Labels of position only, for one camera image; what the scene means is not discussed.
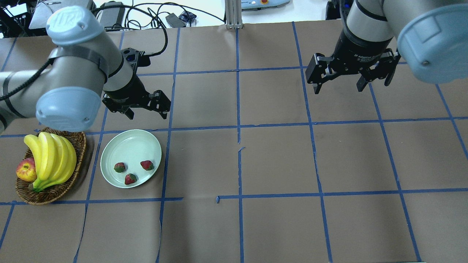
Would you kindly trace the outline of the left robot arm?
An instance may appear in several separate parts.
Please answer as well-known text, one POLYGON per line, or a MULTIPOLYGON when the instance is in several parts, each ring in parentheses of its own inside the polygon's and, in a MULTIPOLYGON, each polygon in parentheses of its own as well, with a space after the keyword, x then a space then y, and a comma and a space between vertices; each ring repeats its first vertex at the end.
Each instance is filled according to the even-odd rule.
POLYGON ((39 69, 1 73, 1 131, 15 119, 37 118, 56 130, 82 132, 102 104, 129 119, 132 108, 167 118, 169 98, 146 91, 136 74, 150 64, 149 56, 119 50, 90 10, 63 7, 48 19, 46 31, 56 48, 39 69))

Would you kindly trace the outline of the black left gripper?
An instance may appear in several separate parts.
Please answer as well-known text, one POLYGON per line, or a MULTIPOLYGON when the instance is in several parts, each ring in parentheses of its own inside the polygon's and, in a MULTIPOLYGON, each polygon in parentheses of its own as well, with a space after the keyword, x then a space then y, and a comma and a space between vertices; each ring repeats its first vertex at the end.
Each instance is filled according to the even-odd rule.
POLYGON ((155 111, 163 119, 167 119, 170 112, 171 100, 162 90, 152 94, 146 91, 137 75, 132 75, 129 83, 116 91, 105 91, 102 99, 104 105, 112 112, 122 112, 130 120, 134 119, 131 108, 144 108, 155 111))

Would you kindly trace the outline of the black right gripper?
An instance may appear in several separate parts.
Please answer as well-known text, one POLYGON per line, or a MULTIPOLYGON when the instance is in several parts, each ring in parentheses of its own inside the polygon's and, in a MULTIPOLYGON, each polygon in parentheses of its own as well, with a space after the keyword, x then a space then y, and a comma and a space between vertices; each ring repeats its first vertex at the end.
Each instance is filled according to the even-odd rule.
POLYGON ((384 86, 391 84, 396 67, 401 59, 398 49, 395 52, 388 48, 391 38, 384 41, 364 40, 348 29, 344 29, 338 38, 331 57, 315 53, 305 70, 308 84, 318 94, 324 82, 341 75, 361 74, 356 83, 358 92, 375 79, 384 79, 384 86))

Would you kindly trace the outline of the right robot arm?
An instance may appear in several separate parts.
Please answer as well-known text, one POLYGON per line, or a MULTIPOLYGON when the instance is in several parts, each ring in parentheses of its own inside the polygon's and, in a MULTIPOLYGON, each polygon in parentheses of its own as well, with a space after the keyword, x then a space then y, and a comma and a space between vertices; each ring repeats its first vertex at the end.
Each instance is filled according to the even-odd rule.
POLYGON ((389 85, 401 58, 420 81, 443 84, 467 78, 466 0, 355 0, 331 56, 314 54, 307 83, 357 75, 359 92, 376 79, 389 85))

